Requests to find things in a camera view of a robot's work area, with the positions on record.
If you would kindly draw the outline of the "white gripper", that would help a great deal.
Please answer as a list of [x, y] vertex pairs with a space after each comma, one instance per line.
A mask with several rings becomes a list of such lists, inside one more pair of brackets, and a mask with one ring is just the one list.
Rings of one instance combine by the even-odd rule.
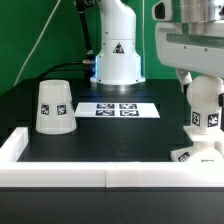
[[163, 65], [177, 68], [183, 93], [197, 72], [224, 78], [224, 21], [209, 23], [204, 35], [182, 33], [182, 26], [159, 22], [155, 27], [156, 51]]

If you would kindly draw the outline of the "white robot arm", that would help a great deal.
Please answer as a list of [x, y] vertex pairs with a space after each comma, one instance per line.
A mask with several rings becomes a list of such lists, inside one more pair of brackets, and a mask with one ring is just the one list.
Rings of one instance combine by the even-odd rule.
[[[91, 47], [85, 10], [97, 5], [101, 16], [101, 50]], [[93, 62], [90, 84], [126, 90], [146, 81], [136, 52], [136, 14], [121, 0], [75, 0]], [[173, 67], [183, 88], [193, 71], [223, 77], [220, 55], [224, 41], [224, 0], [160, 0], [152, 7], [155, 45], [161, 64]]]

